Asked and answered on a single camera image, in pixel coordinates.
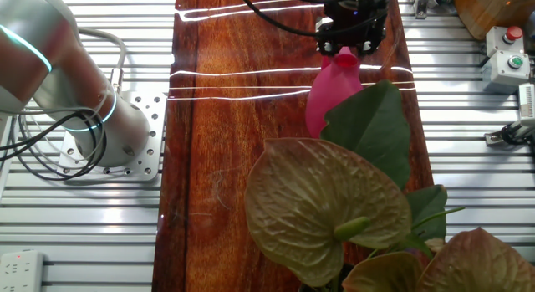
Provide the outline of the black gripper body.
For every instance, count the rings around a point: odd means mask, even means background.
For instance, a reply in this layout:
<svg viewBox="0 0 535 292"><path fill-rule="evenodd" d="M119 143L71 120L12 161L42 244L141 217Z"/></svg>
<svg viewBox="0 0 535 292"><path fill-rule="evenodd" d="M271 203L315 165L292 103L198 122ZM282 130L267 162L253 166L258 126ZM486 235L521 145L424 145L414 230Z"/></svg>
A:
<svg viewBox="0 0 535 292"><path fill-rule="evenodd" d="M387 0L359 0L356 7L342 3L329 3L324 14L333 22L328 37L335 44L379 44L385 37Z"/></svg>

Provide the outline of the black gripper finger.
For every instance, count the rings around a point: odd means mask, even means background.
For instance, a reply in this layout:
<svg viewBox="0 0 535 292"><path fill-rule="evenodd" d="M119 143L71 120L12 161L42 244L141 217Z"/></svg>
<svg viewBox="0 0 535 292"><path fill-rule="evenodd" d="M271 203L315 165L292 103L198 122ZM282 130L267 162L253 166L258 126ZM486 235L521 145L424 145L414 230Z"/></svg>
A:
<svg viewBox="0 0 535 292"><path fill-rule="evenodd" d="M330 17L318 17L315 24L318 51L323 56L335 56L339 52L339 45L334 37L334 21Z"/></svg>
<svg viewBox="0 0 535 292"><path fill-rule="evenodd" d="M362 33L356 44L359 56L371 55L385 38L386 28L384 26L365 28Z"/></svg>

